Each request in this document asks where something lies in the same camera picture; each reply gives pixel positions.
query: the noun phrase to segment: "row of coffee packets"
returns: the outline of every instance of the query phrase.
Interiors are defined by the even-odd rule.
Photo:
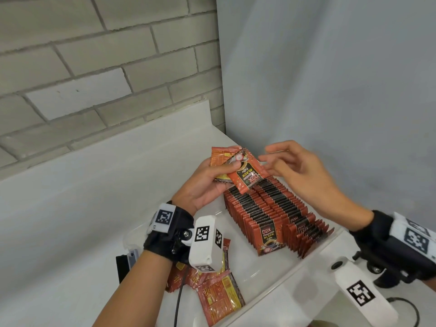
[[[245,305],[241,291],[228,264],[230,240],[224,238],[222,268],[219,272],[202,273],[186,264],[175,263],[166,282],[167,292],[173,292],[185,283],[197,292],[209,326]]]
[[[211,166],[235,161],[241,162],[239,170],[216,176],[215,180],[233,183],[241,194],[246,193],[257,182],[270,175],[247,148],[212,147]]]
[[[259,256],[288,246],[304,258],[325,239],[329,225],[272,176],[246,193],[232,187],[224,192],[225,206]]]

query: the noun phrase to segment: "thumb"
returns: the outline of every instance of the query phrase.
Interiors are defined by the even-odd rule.
[[[241,167],[241,162],[239,162],[238,160],[231,163],[231,164],[223,164],[223,165],[218,165],[218,166],[211,166],[209,168],[209,174],[211,176],[217,176],[220,174],[228,174],[228,173],[232,173],[235,172],[237,170],[239,170]]]
[[[277,158],[273,164],[274,170],[280,174],[288,185],[292,186],[292,183],[299,176],[297,172],[292,170],[282,159]]]

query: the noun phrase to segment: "gray brick wall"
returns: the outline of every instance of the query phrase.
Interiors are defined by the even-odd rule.
[[[0,0],[0,180],[205,98],[215,0]]]

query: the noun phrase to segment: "black cable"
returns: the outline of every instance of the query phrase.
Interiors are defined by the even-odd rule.
[[[186,280],[186,276],[188,275],[188,271],[189,271],[189,266],[186,266],[186,271],[182,279],[182,285],[180,286],[180,290],[179,290],[179,296],[177,297],[176,313],[174,314],[174,327],[177,327],[177,315],[179,314],[180,297],[182,296],[182,289],[183,286],[185,285],[185,280]]]
[[[416,307],[415,304],[413,304],[411,301],[409,301],[409,300],[407,300],[407,299],[405,299],[405,298],[401,298],[401,297],[389,297],[389,298],[386,298],[386,300],[387,300],[389,303],[395,302],[395,301],[397,301],[397,300],[399,300],[399,301],[403,301],[403,302],[406,302],[406,303],[409,303],[409,304],[412,306],[412,308],[415,310],[415,313],[416,313],[416,323],[413,325],[413,327],[418,327],[418,326],[419,326],[419,323],[420,323],[420,321],[421,321],[421,318],[420,318],[420,316],[419,316],[418,308]]]

